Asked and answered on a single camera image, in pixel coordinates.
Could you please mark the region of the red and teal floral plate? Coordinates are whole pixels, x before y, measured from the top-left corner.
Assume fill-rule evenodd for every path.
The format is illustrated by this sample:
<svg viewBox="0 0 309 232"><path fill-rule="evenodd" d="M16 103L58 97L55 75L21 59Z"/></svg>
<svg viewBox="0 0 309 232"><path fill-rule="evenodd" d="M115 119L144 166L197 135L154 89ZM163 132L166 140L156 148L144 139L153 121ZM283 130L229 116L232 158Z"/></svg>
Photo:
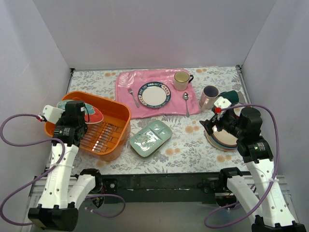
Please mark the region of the red and teal floral plate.
<svg viewBox="0 0 309 232"><path fill-rule="evenodd" d="M72 100L62 100L57 103L56 107L62 110L65 110L65 105L67 102ZM103 121L104 116L103 113L96 107L85 103L85 123L86 124L97 124Z"/></svg>

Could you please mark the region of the cream plate dark red rim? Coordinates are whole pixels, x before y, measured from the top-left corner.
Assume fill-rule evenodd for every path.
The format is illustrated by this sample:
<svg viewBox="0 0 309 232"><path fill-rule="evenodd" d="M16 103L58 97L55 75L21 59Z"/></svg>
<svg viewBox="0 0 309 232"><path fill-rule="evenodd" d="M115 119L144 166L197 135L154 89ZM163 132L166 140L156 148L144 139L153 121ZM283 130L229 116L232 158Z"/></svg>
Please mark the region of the cream plate dark red rim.
<svg viewBox="0 0 309 232"><path fill-rule="evenodd" d="M206 130L205 136L208 142L215 148L223 151L235 150L237 149L237 138L233 135L227 133L225 130L218 131L216 126L213 128L213 134L208 135Z"/></svg>

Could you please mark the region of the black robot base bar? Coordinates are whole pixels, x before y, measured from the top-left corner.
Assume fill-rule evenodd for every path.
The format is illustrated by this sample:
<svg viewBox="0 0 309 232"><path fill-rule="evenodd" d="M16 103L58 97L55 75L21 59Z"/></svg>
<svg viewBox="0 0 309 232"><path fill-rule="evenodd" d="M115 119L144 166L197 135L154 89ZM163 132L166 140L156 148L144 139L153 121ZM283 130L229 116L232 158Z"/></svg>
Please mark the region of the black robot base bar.
<svg viewBox="0 0 309 232"><path fill-rule="evenodd" d="M126 203L236 202L236 197L218 186L219 173L103 174L104 192L122 197Z"/></svg>

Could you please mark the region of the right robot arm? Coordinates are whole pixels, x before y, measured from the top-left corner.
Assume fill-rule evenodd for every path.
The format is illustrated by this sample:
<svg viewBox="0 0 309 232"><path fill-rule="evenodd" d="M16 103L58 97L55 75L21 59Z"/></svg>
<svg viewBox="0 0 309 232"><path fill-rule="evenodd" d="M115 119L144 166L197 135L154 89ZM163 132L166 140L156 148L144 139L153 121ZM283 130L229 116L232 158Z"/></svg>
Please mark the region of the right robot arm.
<svg viewBox="0 0 309 232"><path fill-rule="evenodd" d="M237 138L237 150L243 157L254 181L257 193L248 187L238 168L220 171L218 185L224 192L232 192L249 218L253 232L304 232L290 212L277 179L278 160L274 160L268 142L261 136L262 118L255 105L243 105L240 116L233 107L214 107L215 115L201 121L208 135L213 128L225 130Z"/></svg>

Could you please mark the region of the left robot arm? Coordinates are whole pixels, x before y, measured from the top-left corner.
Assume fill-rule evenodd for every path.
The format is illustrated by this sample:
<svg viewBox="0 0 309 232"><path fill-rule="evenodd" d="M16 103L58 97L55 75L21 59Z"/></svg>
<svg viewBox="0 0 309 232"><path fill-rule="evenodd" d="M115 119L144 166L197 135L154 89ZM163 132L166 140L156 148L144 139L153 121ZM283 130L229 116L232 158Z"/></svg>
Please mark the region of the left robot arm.
<svg viewBox="0 0 309 232"><path fill-rule="evenodd" d="M41 118L55 125L51 164L38 205L28 218L42 230L71 232L78 220L78 209L89 193L101 193L103 182L97 169L86 169L69 188L73 162L87 132L84 101L68 101L64 109L46 105Z"/></svg>

